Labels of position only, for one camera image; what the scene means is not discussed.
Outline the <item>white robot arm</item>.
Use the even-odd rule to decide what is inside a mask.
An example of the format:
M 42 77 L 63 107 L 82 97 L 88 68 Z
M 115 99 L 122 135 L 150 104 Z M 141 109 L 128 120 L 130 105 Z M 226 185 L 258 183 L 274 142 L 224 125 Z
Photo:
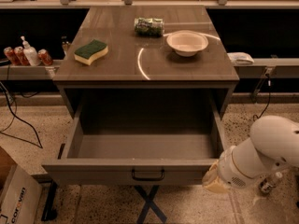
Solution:
M 244 189 L 291 166 L 299 166 L 299 123 L 264 116 L 251 125 L 249 138 L 221 153 L 204 175 L 203 187 L 214 193 Z

